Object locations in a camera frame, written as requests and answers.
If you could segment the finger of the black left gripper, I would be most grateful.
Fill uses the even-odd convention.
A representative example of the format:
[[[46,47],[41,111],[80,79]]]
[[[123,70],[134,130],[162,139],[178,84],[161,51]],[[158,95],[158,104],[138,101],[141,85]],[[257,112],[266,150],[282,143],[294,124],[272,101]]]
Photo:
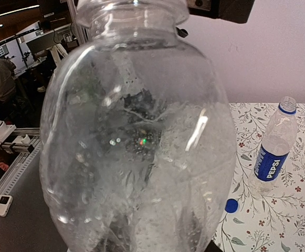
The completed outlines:
[[[187,5],[191,15],[245,24],[254,2],[254,0],[188,0]]]

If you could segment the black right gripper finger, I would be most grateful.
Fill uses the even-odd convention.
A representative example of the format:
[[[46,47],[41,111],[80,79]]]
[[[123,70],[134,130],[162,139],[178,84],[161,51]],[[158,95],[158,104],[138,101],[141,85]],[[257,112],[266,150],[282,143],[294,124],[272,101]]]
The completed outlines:
[[[206,252],[224,252],[212,240],[206,248]]]

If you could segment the blue bottle cap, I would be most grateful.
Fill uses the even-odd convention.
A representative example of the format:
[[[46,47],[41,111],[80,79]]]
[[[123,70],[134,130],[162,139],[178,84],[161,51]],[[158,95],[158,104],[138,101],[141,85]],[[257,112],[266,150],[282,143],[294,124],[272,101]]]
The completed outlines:
[[[238,201],[233,198],[229,198],[225,205],[225,211],[228,213],[235,213],[238,211],[238,207]]]

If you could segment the small clear bottle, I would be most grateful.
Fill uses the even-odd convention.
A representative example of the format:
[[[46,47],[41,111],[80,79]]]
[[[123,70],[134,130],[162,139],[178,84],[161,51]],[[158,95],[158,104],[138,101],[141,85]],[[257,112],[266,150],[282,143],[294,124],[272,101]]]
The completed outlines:
[[[204,251],[236,164],[212,62],[181,40],[185,1],[79,1],[90,40],[60,63],[40,181],[70,251]]]

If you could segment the clear bottle with blue label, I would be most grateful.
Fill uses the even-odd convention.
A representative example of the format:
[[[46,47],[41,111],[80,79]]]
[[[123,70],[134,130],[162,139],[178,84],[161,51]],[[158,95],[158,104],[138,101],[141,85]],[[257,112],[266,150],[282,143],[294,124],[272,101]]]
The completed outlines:
[[[249,188],[255,195],[266,195],[274,188],[275,181],[296,141],[296,112],[295,99],[284,97],[266,126],[254,169],[248,179]]]

